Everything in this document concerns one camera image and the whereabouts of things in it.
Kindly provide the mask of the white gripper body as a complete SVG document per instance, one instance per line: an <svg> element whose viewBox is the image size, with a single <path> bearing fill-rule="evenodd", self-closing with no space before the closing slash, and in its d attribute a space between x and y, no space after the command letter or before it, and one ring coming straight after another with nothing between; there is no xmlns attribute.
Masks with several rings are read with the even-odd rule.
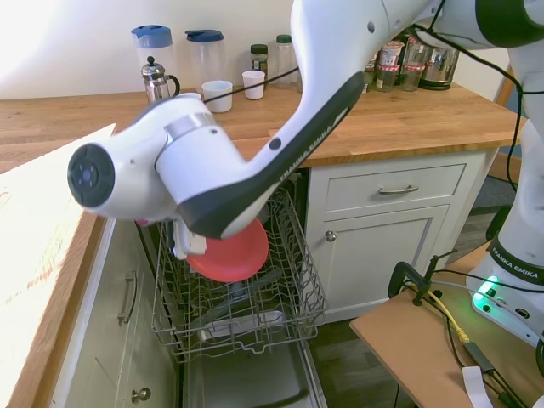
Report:
<svg viewBox="0 0 544 408"><path fill-rule="evenodd" d="M203 255L206 249L206 237L190 231L183 220L173 220L173 255L177 259Z"/></svg>

